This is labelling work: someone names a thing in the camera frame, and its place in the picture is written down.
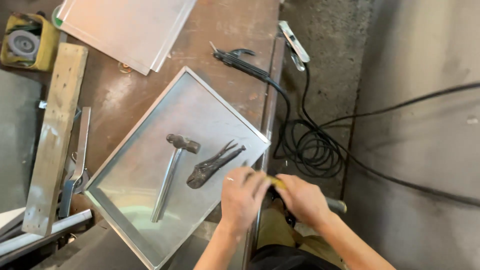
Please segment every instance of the stainless steel tray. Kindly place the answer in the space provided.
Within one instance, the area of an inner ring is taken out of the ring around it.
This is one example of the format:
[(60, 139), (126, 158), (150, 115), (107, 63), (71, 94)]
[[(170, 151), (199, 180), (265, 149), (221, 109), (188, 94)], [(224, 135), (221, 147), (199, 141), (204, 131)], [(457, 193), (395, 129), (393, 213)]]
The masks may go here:
[(61, 29), (134, 70), (158, 72), (196, 0), (64, 0)]
[[(185, 152), (171, 183), (162, 220), (150, 217), (174, 147), (167, 134), (199, 142)], [(186, 180), (195, 164), (235, 140), (247, 150), (199, 189)], [(149, 269), (160, 268), (220, 202), (225, 173), (253, 165), (270, 142), (211, 87), (184, 67), (100, 167), (86, 194)]]

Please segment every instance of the hammer head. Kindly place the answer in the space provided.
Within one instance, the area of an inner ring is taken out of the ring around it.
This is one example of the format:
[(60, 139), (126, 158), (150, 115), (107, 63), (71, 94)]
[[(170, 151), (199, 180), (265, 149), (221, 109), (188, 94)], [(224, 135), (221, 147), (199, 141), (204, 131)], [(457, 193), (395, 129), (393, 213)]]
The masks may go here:
[(168, 134), (167, 141), (173, 144), (175, 148), (185, 149), (193, 154), (198, 153), (198, 151), (200, 150), (199, 143), (189, 140), (182, 135)]

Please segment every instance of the concrete floor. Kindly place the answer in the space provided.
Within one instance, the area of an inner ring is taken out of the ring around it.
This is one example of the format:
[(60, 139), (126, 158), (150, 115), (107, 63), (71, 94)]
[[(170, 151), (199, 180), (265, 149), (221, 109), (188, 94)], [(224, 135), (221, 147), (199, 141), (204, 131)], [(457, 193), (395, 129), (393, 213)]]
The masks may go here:
[[(357, 87), (367, 28), (374, 0), (286, 0), (280, 19), (288, 21), (297, 39), (311, 57), (311, 86), (306, 110), (318, 124), (351, 114)], [(297, 102), (303, 94), (305, 73), (299, 72), (285, 55), (281, 85), (292, 101), (292, 119), (298, 118)], [(285, 117), (285, 102), (278, 98), (276, 129)], [(350, 122), (328, 133), (344, 146), (350, 139)], [(276, 144), (277, 132), (273, 143)], [(326, 196), (340, 197), (343, 172), (332, 179), (314, 179), (301, 175), (292, 162), (271, 159), (269, 169), (295, 174), (320, 186)]]

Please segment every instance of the locking pliers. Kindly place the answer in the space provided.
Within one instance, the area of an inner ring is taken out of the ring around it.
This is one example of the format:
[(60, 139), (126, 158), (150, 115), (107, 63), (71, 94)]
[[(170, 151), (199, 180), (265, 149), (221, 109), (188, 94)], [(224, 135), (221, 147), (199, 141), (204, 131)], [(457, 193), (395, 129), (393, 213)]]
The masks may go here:
[(195, 165), (192, 174), (188, 177), (187, 179), (187, 185), (193, 189), (197, 189), (202, 187), (205, 182), (214, 175), (216, 171), (218, 171), (220, 168), (225, 166), (225, 164), (229, 163), (232, 161), (234, 158), (236, 158), (241, 152), (245, 151), (247, 148), (245, 146), (241, 146), (239, 149), (231, 152), (228, 154), (226, 157), (221, 158), (227, 151), (230, 149), (235, 148), (238, 144), (234, 144), (230, 146), (230, 144), (233, 142), (231, 140), (225, 147), (223, 147), (220, 152), (218, 152), (216, 155), (214, 155), (212, 158), (202, 161)]

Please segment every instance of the yellow container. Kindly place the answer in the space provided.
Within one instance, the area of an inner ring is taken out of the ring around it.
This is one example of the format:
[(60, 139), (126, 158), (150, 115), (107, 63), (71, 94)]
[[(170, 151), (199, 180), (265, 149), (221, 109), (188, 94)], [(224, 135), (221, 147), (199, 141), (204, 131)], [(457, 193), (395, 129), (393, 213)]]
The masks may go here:
[[(0, 61), (6, 66), (51, 72), (53, 70), (53, 65), (55, 64), (55, 57), (57, 56), (60, 31), (40, 15), (28, 14), (28, 16), (31, 18), (37, 18), (37, 20), (42, 20), (42, 34), (40, 36), (40, 45), (38, 47), (38, 53), (36, 54), (35, 63), (27, 67), (15, 64), (15, 61), (17, 61), (19, 57), (12, 57), (8, 55), (9, 46), (7, 34), (3, 37), (2, 47), (0, 51)], [(15, 25), (27, 24), (28, 22), (12, 15), (8, 19), (5, 32), (7, 33), (8, 30), (10, 30)]]

